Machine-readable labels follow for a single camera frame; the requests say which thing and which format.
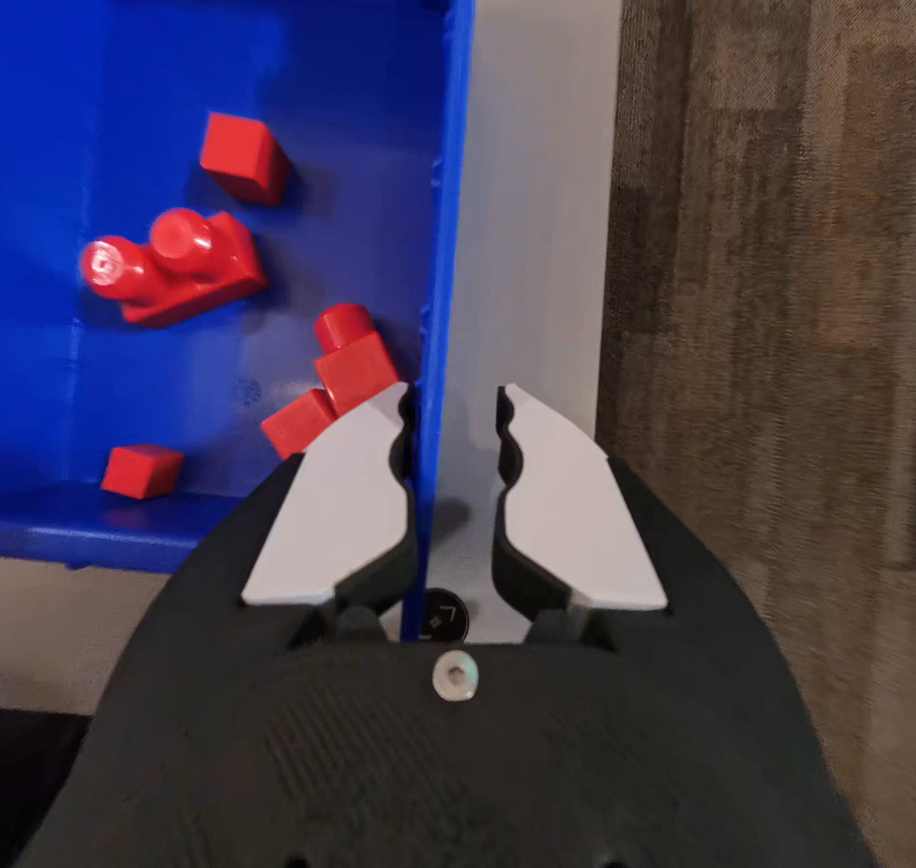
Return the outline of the black round disc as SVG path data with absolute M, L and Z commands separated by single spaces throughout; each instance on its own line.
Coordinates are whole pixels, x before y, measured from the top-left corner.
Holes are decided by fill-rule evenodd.
M 427 588 L 423 595 L 418 640 L 441 644 L 463 643 L 471 622 L 467 605 L 454 592 Z

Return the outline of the blue storage bin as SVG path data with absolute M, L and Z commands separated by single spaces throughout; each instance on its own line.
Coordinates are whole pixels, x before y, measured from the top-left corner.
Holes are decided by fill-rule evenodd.
M 172 573 L 278 463 L 260 422 L 318 386 L 313 333 L 366 306 L 416 389 L 418 638 L 439 467 L 476 0 L 2 0 L 2 556 Z M 263 122 L 279 207 L 199 164 L 210 112 Z M 251 231 L 267 290 L 165 329 L 83 282 L 169 208 Z M 112 448 L 185 454 L 103 491 Z

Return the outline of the red cube block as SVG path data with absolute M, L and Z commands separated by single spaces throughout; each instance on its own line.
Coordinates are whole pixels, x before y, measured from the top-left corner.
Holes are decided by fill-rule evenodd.
M 176 488 L 185 454 L 155 444 L 111 449 L 100 488 L 135 500 L 170 495 Z
M 261 424 L 271 446 L 285 461 L 302 453 L 336 421 L 337 414 L 327 392 L 313 388 L 286 404 Z
M 245 203 L 279 207 L 291 161 L 261 121 L 210 112 L 199 164 L 224 191 Z

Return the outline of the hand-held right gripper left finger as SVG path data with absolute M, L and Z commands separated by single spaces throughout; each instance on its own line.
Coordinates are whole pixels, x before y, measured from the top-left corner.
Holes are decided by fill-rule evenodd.
M 304 451 L 242 590 L 249 607 L 384 614 L 418 576 L 410 484 L 413 393 L 396 382 Z

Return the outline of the red double peg block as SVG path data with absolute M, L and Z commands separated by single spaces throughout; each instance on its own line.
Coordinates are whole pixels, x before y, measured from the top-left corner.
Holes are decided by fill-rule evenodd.
M 269 285 L 252 234 L 226 211 L 164 211 L 147 241 L 109 235 L 79 256 L 86 287 L 131 325 L 164 328 L 255 295 Z

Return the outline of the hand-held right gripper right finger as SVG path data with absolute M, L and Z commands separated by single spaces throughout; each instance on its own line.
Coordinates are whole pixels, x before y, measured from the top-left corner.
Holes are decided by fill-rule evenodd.
M 665 589 L 593 439 L 515 383 L 498 390 L 496 430 L 499 597 L 529 622 L 548 610 L 665 610 Z

